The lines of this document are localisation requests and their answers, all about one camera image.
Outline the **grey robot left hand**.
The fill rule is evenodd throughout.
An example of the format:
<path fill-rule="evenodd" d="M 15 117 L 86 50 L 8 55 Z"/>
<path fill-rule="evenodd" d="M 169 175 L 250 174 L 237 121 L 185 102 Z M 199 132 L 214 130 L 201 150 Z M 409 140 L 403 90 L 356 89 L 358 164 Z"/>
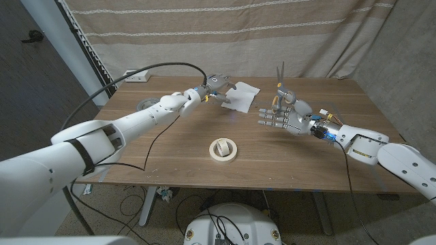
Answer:
<path fill-rule="evenodd" d="M 231 103 L 226 95 L 219 92 L 222 88 L 227 86 L 236 90 L 236 85 L 230 82 L 229 76 L 210 75 L 206 79 L 206 84 L 202 84 L 198 87 L 197 93 L 202 101 L 206 101 L 209 97 L 213 97 L 223 103 Z"/>

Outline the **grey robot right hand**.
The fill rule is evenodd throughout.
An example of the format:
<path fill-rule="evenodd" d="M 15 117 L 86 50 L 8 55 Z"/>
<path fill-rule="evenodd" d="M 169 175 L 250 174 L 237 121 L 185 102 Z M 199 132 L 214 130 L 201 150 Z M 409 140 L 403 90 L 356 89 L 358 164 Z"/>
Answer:
<path fill-rule="evenodd" d="M 313 135 L 321 140 L 334 142 L 341 124 L 314 115 L 313 110 L 305 101 L 297 100 L 288 106 L 274 105 L 271 109 L 259 109 L 260 125 L 286 130 L 292 135 Z"/>

